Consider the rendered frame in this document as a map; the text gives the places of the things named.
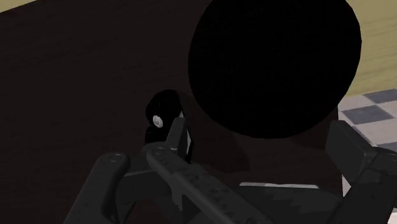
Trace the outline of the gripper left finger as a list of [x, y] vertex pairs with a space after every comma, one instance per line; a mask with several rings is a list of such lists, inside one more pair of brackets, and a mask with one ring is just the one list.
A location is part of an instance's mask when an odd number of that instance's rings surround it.
[[172, 224], [273, 224], [259, 209], [197, 164], [182, 158], [186, 120], [175, 118], [165, 142], [141, 155], [105, 153], [93, 166], [63, 224], [125, 224], [142, 199], [169, 199], [162, 206]]

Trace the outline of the large black round object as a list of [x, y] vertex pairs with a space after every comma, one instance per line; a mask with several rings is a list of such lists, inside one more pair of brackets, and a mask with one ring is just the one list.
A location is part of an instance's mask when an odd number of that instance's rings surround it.
[[212, 0], [192, 37], [190, 87], [232, 132], [295, 136], [337, 108], [361, 44], [347, 0]]

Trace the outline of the dark brown table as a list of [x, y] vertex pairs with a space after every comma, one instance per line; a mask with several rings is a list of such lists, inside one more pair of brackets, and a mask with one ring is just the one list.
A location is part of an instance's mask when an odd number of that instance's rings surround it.
[[210, 0], [37, 0], [0, 13], [0, 224], [63, 224], [95, 161], [137, 155], [147, 103], [178, 92], [192, 160], [223, 182], [314, 184], [342, 193], [328, 121], [286, 139], [213, 122], [187, 56]]

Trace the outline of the small black object, white spot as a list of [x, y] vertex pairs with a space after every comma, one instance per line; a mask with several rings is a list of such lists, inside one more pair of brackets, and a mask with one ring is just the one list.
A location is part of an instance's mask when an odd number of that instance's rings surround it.
[[183, 117], [183, 109], [175, 90], [156, 93], [146, 107], [149, 126], [145, 133], [145, 143], [165, 141], [175, 118]]

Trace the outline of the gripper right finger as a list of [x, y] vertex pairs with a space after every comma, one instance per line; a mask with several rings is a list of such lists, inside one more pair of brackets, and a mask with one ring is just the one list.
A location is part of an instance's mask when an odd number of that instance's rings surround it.
[[325, 150], [351, 186], [327, 224], [387, 224], [397, 207], [397, 153], [343, 120], [331, 122]]

